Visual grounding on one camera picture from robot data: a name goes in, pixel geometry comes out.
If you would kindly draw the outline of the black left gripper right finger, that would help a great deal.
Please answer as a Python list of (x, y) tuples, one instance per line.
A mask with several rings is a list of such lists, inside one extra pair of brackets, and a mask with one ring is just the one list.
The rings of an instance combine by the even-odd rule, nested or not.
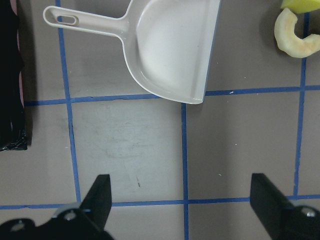
[(263, 173), (253, 173), (250, 206), (272, 240), (279, 240), (294, 205)]

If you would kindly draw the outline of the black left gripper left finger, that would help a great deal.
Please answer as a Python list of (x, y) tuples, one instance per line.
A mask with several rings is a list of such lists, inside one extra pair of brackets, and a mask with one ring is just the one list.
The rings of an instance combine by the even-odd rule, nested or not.
[(100, 174), (96, 177), (79, 208), (98, 230), (105, 230), (112, 208), (112, 190), (109, 174)]

